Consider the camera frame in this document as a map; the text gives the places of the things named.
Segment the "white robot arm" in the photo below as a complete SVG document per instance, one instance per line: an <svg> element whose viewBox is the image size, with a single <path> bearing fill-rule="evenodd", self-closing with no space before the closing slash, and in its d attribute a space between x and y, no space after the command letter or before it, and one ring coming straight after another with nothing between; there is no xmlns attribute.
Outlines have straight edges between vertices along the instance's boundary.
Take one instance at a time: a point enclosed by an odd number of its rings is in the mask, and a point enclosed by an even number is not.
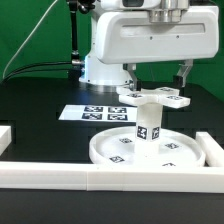
<svg viewBox="0 0 224 224"><path fill-rule="evenodd" d="M91 50L80 81L102 91L138 88L135 65L178 61L174 82L186 84L195 59L219 47L219 8L202 0L95 0Z"/></svg>

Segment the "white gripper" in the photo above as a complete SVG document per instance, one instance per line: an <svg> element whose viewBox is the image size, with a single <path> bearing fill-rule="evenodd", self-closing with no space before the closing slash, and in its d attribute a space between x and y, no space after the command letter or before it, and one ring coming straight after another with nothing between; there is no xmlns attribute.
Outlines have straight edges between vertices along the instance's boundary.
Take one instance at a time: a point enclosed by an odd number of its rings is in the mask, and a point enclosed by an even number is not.
<svg viewBox="0 0 224 224"><path fill-rule="evenodd" d="M185 60L173 76L174 86L184 88L192 59L218 51L218 14L216 6L192 6L177 23L153 23L147 11L106 12L97 24L96 56L105 64L124 64L132 91L141 90L141 80L136 65L126 63Z"/></svg>

